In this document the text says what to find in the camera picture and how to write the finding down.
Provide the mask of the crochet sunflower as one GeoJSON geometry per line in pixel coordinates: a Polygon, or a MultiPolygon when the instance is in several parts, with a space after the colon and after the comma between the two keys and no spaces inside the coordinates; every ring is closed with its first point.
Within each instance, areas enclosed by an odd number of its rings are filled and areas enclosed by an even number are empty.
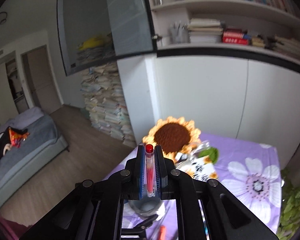
{"type": "Polygon", "coordinates": [[[153,146],[160,145],[165,158],[177,162],[178,153],[190,154],[200,144],[200,129],[195,127],[193,120],[186,121],[185,118],[159,119],[148,134],[143,137],[142,142],[153,146]]]}

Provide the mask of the red capped clear pen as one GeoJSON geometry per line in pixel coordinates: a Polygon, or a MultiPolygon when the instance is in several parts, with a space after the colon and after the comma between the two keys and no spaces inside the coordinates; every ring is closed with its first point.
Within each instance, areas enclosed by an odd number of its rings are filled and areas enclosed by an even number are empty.
{"type": "Polygon", "coordinates": [[[145,146],[145,160],[146,160],[146,177],[147,177],[147,196],[155,196],[154,187],[154,171],[155,171],[155,159],[154,159],[154,147],[152,144],[145,146]]]}

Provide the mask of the red books on shelf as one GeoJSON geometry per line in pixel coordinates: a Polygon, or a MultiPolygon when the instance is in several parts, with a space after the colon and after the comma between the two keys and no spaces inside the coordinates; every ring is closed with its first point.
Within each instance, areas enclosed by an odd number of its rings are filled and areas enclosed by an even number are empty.
{"type": "Polygon", "coordinates": [[[251,36],[239,29],[226,29],[222,35],[222,42],[229,44],[249,45],[251,36]]]}

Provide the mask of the green potted plant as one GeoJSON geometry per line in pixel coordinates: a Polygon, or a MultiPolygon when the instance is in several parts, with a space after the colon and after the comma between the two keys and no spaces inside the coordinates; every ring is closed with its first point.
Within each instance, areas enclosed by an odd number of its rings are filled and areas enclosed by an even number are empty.
{"type": "Polygon", "coordinates": [[[277,229],[279,239],[292,239],[300,229],[300,185],[293,186],[288,178],[288,170],[281,171],[282,181],[282,205],[277,229]]]}

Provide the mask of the grey felt pen holder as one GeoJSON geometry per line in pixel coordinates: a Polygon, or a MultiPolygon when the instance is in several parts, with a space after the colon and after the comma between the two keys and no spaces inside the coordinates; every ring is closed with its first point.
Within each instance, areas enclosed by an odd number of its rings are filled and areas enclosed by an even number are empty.
{"type": "Polygon", "coordinates": [[[156,197],[144,197],[141,200],[129,200],[130,207],[142,218],[151,215],[163,216],[166,212],[165,204],[156,197]]]}

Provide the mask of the white wall cabinet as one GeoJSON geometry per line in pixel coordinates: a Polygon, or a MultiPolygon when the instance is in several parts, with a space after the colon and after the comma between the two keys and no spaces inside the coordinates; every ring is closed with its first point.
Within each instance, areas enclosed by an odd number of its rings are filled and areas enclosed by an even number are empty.
{"type": "Polygon", "coordinates": [[[118,61],[133,135],[157,120],[193,120],[204,133],[276,147],[287,167],[300,148],[300,64],[218,47],[151,51],[118,61]]]}

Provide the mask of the yellow plush toy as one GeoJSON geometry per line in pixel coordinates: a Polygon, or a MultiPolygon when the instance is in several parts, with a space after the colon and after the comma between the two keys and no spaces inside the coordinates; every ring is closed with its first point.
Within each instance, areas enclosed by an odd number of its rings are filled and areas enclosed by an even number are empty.
{"type": "Polygon", "coordinates": [[[109,44],[112,41],[112,38],[110,36],[102,36],[102,35],[97,35],[93,36],[84,42],[80,43],[77,46],[77,49],[79,51],[90,49],[90,48],[95,48],[95,47],[104,47],[106,44],[109,44]]]}

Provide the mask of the purple floral tablecloth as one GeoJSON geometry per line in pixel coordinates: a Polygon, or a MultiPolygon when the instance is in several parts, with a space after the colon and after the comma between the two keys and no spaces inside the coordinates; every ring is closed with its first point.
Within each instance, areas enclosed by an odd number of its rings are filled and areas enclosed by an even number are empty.
{"type": "Polygon", "coordinates": [[[215,172],[233,195],[276,232],[282,198],[277,149],[267,144],[205,133],[200,139],[218,150],[217,162],[208,166],[193,162],[181,170],[194,172],[199,180],[207,178],[207,172],[215,172]]]}

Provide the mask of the stack of white books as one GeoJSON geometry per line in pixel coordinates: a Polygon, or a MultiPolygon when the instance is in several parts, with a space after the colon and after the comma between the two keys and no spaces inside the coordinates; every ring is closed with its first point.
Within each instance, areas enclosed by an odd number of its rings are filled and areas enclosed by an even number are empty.
{"type": "Polygon", "coordinates": [[[221,43],[224,28],[217,19],[192,18],[187,30],[190,43],[221,43]]]}

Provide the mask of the white pen cup on shelf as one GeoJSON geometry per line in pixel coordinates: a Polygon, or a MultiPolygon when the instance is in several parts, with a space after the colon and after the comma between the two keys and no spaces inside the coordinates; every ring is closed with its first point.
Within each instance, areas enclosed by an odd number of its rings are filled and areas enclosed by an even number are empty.
{"type": "Polygon", "coordinates": [[[171,44],[189,43],[189,31],[187,24],[183,24],[181,21],[174,22],[170,28],[171,44]]]}

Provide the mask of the grey bed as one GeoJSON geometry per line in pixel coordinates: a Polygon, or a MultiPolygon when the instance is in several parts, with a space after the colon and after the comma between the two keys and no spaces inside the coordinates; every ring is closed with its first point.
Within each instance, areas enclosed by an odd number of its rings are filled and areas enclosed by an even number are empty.
{"type": "Polygon", "coordinates": [[[30,135],[0,160],[0,208],[35,173],[69,148],[51,116],[39,107],[8,120],[0,127],[0,133],[8,126],[27,129],[30,135]]]}

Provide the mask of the red pen on table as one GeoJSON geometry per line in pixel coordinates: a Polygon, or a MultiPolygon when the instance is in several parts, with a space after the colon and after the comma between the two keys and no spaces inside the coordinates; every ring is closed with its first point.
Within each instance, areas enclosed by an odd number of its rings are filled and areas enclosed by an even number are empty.
{"type": "Polygon", "coordinates": [[[165,240],[166,239],[166,226],[162,225],[159,229],[157,240],[165,240]]]}

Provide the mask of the stack of papers on floor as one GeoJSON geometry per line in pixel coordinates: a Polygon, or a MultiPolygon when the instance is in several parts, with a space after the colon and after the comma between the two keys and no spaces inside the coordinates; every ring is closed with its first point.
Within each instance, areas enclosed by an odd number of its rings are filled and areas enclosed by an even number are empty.
{"type": "Polygon", "coordinates": [[[116,62],[90,67],[81,73],[81,91],[91,125],[126,146],[136,140],[130,122],[116,62]]]}

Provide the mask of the glass cabinet door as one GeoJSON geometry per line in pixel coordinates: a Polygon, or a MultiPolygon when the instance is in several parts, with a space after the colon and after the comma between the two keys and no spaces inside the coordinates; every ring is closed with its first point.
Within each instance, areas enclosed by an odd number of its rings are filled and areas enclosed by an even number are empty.
{"type": "Polygon", "coordinates": [[[157,49],[149,0],[57,0],[57,28],[67,76],[157,49]],[[104,47],[77,49],[97,35],[112,41],[104,47]]]}

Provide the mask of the clothes pile on bed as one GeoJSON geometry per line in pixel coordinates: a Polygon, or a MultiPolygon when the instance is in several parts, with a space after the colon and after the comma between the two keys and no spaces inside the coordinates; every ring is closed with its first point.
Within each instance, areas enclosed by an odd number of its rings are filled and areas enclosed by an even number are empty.
{"type": "Polygon", "coordinates": [[[6,130],[0,133],[0,160],[13,147],[19,148],[21,142],[30,135],[27,129],[19,130],[8,126],[6,130]]]}

